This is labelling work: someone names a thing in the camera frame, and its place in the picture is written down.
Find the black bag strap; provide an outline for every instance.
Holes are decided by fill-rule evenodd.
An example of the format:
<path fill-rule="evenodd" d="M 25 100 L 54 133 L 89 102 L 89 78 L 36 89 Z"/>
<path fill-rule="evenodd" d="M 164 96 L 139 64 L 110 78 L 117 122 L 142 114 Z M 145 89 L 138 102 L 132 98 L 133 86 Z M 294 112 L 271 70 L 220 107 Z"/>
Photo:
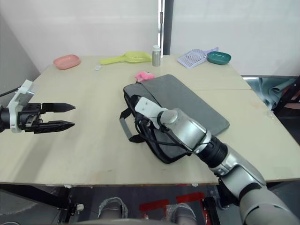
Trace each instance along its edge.
<path fill-rule="evenodd" d="M 145 140 L 142 139 L 141 136 L 139 136 L 139 135 L 132 135 L 131 132 L 130 132 L 130 130 L 129 130 L 129 128 L 128 128 L 128 125 L 127 125 L 127 123 L 126 123 L 126 121 L 125 121 L 125 119 L 126 119 L 128 116 L 130 116 L 130 114 L 131 114 L 131 109 L 130 109 L 130 108 L 127 108 L 127 109 L 125 109 L 123 112 L 121 112 L 120 119 L 119 119 L 119 120 L 120 120 L 120 123 L 121 123 L 121 125 L 122 125 L 122 127 L 123 127 L 123 130 L 124 130 L 124 132 L 125 132 L 125 134 L 126 134 L 128 140 L 129 140 L 130 142 L 134 142 L 134 143 L 142 143 L 142 142 L 144 142 Z"/>

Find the green dish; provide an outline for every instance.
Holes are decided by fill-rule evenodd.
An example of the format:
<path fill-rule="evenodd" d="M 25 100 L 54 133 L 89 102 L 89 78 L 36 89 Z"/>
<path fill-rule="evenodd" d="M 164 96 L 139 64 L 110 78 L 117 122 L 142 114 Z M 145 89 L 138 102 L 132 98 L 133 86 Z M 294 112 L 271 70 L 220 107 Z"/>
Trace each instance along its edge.
<path fill-rule="evenodd" d="M 231 55 L 224 52 L 210 52 L 207 61 L 219 65 L 227 64 L 231 59 Z"/>

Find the yellow spoon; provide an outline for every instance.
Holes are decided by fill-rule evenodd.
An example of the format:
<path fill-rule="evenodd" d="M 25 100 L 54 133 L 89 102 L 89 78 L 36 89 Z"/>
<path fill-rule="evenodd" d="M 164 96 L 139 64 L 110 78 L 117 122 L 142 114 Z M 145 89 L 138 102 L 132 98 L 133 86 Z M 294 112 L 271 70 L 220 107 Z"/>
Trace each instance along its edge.
<path fill-rule="evenodd" d="M 106 60 L 100 60 L 101 64 L 110 64 L 115 62 L 151 62 L 152 57 L 149 53 L 146 52 L 140 52 L 140 51 L 129 51 L 126 52 L 124 55 L 112 58 L 112 59 L 106 59 Z"/>

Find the wooden table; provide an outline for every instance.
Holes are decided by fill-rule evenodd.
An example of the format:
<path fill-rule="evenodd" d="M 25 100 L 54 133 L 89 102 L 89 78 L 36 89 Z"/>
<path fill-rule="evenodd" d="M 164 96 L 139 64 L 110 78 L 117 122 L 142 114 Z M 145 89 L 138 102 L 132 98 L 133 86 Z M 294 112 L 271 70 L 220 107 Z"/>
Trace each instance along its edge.
<path fill-rule="evenodd" d="M 93 71 L 100 57 L 82 56 L 77 67 L 53 65 L 34 82 L 31 102 L 65 102 L 65 113 L 47 113 L 44 121 L 75 126 L 57 133 L 0 134 L 0 182 L 42 185 L 215 184 L 217 178 L 196 156 L 173 164 L 159 161 L 145 143 L 128 141 L 119 122 L 126 108 L 123 87 L 139 71 L 172 74 L 223 115 L 230 127 L 218 138 L 256 166 L 267 181 L 300 178 L 300 147 L 242 77 L 230 66 L 209 62 L 186 69 L 176 57 L 151 63 L 115 63 Z"/>

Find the pink soap dish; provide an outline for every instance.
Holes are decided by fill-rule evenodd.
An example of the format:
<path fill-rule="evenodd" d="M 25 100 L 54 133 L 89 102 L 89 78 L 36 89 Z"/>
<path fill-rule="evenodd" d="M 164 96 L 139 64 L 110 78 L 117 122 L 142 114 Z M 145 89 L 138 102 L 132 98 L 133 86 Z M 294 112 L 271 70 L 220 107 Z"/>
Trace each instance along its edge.
<path fill-rule="evenodd" d="M 65 55 L 53 61 L 53 64 L 58 69 L 69 69 L 77 66 L 80 63 L 80 58 L 77 55 Z"/>

